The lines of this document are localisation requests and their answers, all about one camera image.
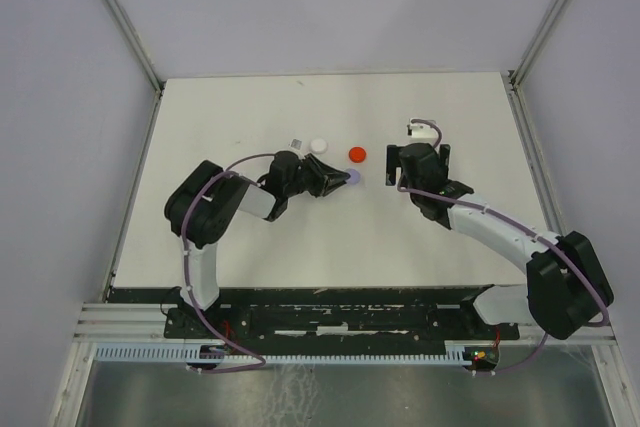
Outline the purple round charging case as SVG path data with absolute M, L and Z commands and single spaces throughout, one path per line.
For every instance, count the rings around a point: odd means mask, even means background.
M 348 174 L 348 179 L 346 180 L 346 182 L 349 185 L 356 185 L 356 184 L 358 184 L 360 182 L 361 175 L 357 170 L 352 169 L 352 168 L 348 168 L 346 170 L 346 173 Z

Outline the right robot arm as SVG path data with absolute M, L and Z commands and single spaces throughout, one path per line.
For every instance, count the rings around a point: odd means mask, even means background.
M 530 227 L 494 208 L 449 177 L 450 148 L 429 143 L 386 148 L 386 183 L 408 194 L 428 220 L 483 244 L 525 275 L 522 285 L 486 288 L 458 315 L 467 336 L 495 325 L 534 323 L 565 340 L 583 327 L 606 325 L 614 293 L 590 240 Z

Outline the white round charging case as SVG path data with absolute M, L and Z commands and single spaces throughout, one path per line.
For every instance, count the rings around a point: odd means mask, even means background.
M 314 138 L 309 143 L 309 150 L 316 155 L 324 154 L 328 150 L 328 142 L 323 138 Z

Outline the orange round charging case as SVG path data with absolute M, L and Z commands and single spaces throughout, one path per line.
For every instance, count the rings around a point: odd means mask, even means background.
M 362 163 L 367 158 L 367 151 L 361 146 L 354 146 L 348 151 L 348 158 L 353 163 Z

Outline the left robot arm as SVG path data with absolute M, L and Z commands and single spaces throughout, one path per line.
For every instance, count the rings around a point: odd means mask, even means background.
M 243 160 L 226 169 L 208 160 L 201 162 L 164 207 L 171 231 L 183 243 L 181 297 L 192 307 L 186 323 L 198 336 L 212 336 L 221 325 L 221 313 L 212 306 L 220 295 L 217 248 L 237 212 L 273 222 L 292 197 L 307 193 L 322 198 L 359 181 L 357 173 L 331 167 L 312 154 L 283 150 L 250 158 L 263 157 L 271 164 L 256 181 L 234 170 Z

